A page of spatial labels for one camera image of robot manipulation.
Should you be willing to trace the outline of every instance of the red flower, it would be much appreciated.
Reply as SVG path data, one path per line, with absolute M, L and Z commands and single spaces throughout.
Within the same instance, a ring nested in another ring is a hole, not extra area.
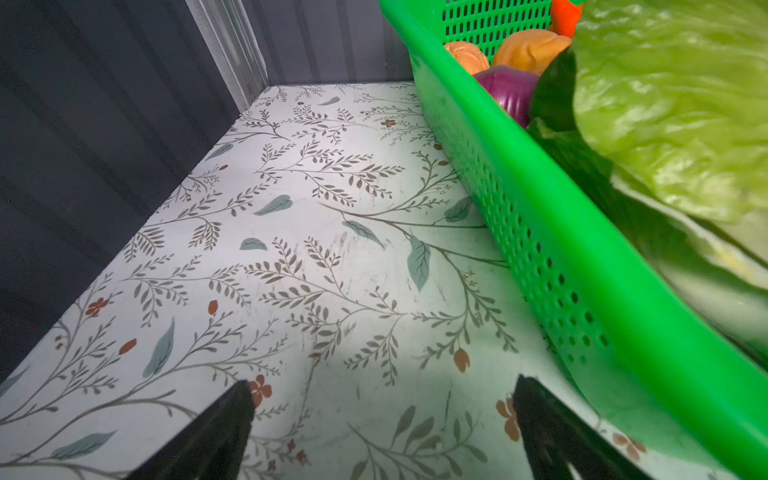
M 458 349 L 453 354 L 453 362 L 456 364 L 459 372 L 464 373 L 467 367 L 469 367 L 469 354 L 462 349 Z
M 99 310 L 103 309 L 109 305 L 109 302 L 107 300 L 104 300 L 104 298 L 100 298 L 99 300 L 96 300 L 91 305 L 88 305 L 88 309 L 85 310 L 85 314 L 88 316 L 98 316 Z
M 256 377 L 256 382 L 248 382 L 250 387 L 250 396 L 253 399 L 253 404 L 258 408 L 261 405 L 263 397 L 272 396 L 272 386 L 264 385 L 264 375 Z
M 122 355 L 124 353 L 130 352 L 131 349 L 134 348 L 135 346 L 136 346 L 136 339 L 126 342 L 125 345 L 120 347 L 120 349 L 118 350 L 118 355 Z
M 512 397 L 507 399 L 507 403 L 504 404 L 501 400 L 496 402 L 496 410 L 498 414 L 507 419 L 504 424 L 504 432 L 513 442 L 520 441 L 520 429 L 518 428 L 518 413 L 515 411 L 515 407 L 512 405 Z
M 627 456 L 632 460 L 640 461 L 640 452 L 648 453 L 648 450 L 640 442 L 635 442 L 633 439 L 628 439 L 620 433 L 614 433 L 614 443 L 619 447 L 627 447 Z

